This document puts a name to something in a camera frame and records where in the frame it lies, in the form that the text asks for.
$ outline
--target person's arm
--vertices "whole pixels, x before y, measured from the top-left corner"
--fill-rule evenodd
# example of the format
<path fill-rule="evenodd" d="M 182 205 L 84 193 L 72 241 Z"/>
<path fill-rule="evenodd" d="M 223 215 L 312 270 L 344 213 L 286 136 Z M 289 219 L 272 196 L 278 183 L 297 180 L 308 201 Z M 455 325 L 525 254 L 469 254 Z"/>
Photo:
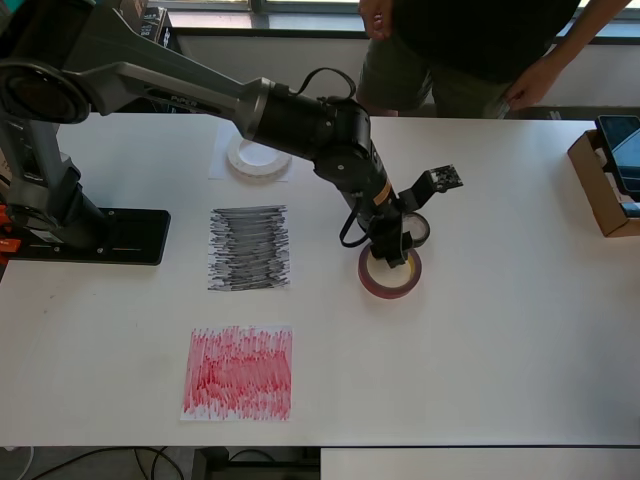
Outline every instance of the person's arm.
<path fill-rule="evenodd" d="M 591 0 L 558 45 L 525 70 L 507 90 L 505 100 L 509 107 L 520 110 L 542 100 L 562 70 L 630 2 L 631 0 Z"/>

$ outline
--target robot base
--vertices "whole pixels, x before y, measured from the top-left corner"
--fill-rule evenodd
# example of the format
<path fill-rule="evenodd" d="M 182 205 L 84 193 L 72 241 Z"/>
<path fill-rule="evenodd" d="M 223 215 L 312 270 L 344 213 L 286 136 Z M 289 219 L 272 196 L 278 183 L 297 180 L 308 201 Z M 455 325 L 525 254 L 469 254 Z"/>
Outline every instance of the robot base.
<path fill-rule="evenodd" d="M 159 265 L 169 230 L 171 216 L 165 210 L 101 208 L 113 222 L 111 235 L 95 250 L 80 250 L 47 243 L 31 237 L 22 240 L 15 260 L 38 260 L 76 263 L 114 263 L 123 265 Z"/>

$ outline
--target paper with red scribbles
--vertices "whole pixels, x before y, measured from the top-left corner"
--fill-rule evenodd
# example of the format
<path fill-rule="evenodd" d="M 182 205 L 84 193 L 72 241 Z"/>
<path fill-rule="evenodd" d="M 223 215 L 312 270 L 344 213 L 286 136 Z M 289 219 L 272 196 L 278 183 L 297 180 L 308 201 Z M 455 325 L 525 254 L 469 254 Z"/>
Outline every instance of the paper with red scribbles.
<path fill-rule="evenodd" d="M 181 420 L 288 420 L 291 327 L 195 329 Z"/>

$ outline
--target red tape roll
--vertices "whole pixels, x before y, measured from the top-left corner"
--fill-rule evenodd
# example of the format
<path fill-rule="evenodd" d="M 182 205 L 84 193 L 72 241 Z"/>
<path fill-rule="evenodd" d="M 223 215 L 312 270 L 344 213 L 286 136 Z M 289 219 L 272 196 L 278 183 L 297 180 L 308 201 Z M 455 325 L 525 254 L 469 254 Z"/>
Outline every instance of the red tape roll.
<path fill-rule="evenodd" d="M 371 255 L 371 245 L 367 245 L 362 250 L 360 259 L 358 260 L 358 276 L 360 277 L 362 285 L 364 285 L 364 288 L 366 288 L 369 293 L 386 300 L 394 300 L 404 297 L 418 284 L 420 276 L 422 275 L 422 262 L 420 261 L 420 256 L 414 249 L 409 250 L 409 258 L 407 259 L 409 267 L 411 267 L 411 276 L 407 283 L 400 287 L 385 287 L 371 277 L 367 268 L 369 255 Z"/>

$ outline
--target white tape roll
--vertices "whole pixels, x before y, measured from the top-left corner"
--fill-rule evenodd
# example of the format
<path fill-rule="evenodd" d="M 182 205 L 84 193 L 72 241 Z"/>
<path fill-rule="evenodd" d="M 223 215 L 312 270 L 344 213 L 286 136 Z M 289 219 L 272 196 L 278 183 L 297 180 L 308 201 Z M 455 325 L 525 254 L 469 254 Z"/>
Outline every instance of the white tape roll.
<path fill-rule="evenodd" d="M 252 158 L 250 150 L 253 150 L 255 158 Z M 291 155 L 288 153 L 255 144 L 239 135 L 235 135 L 229 142 L 227 159 L 241 175 L 261 179 L 279 177 L 291 163 Z"/>

